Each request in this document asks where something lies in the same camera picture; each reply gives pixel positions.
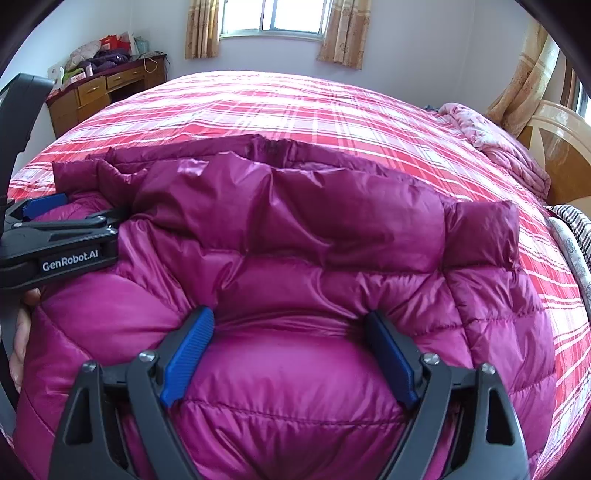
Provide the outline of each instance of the red plaid bedsheet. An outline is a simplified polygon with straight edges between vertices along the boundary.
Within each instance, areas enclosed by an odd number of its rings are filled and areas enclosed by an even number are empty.
[[[573,440],[591,406],[591,333],[577,284],[535,197],[468,144],[445,117],[379,93],[306,77],[214,72],[183,77],[116,103],[80,124],[12,180],[9,196],[54,191],[52,162],[109,147],[257,133],[371,158],[465,200],[511,200],[521,212],[521,261],[554,329],[558,390],[535,477]]]

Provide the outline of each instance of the silver bolt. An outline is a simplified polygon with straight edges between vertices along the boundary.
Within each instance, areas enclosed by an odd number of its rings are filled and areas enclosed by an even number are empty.
[[[489,363],[482,364],[480,369],[487,375],[494,375],[496,373],[495,366]]]
[[[154,358],[156,358],[156,354],[152,350],[146,350],[145,352],[141,352],[139,355],[140,362],[148,363],[154,360]]]
[[[423,355],[423,361],[427,365],[439,365],[439,362],[441,362],[441,357],[439,357],[439,355],[436,353],[425,353]]]
[[[88,360],[84,364],[82,364],[82,371],[86,373],[90,373],[96,369],[96,362],[94,360]]]

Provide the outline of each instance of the wooden headboard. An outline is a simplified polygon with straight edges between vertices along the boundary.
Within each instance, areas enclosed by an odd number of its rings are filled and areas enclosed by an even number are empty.
[[[591,126],[584,118],[543,100],[519,141],[552,179],[548,203],[569,203],[591,217]]]

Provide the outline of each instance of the purple puffer jacket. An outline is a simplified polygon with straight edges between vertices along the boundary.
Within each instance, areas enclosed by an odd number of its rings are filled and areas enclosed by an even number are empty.
[[[14,441],[37,478],[81,364],[130,361],[200,304],[216,331],[170,414],[207,479],[377,477],[407,416],[363,341],[373,309],[450,365],[494,363],[535,464],[554,347],[519,265],[514,205],[457,202],[368,160],[251,135],[110,150],[54,171],[72,203],[48,218],[121,205],[133,217],[116,266],[49,287],[35,311]],[[429,480],[450,439],[448,424]]]

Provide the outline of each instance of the blue gripper pad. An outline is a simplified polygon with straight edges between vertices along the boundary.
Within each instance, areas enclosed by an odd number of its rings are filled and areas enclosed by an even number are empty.
[[[168,363],[164,388],[160,394],[160,401],[168,408],[184,397],[197,364],[212,339],[213,325],[213,312],[204,308]]]
[[[394,397],[412,410],[419,402],[414,371],[377,314],[367,316],[365,335]]]
[[[38,216],[43,215],[54,208],[61,207],[66,203],[68,203],[68,197],[63,193],[56,193],[55,195],[29,200],[22,208],[22,215],[25,218],[34,220]]]

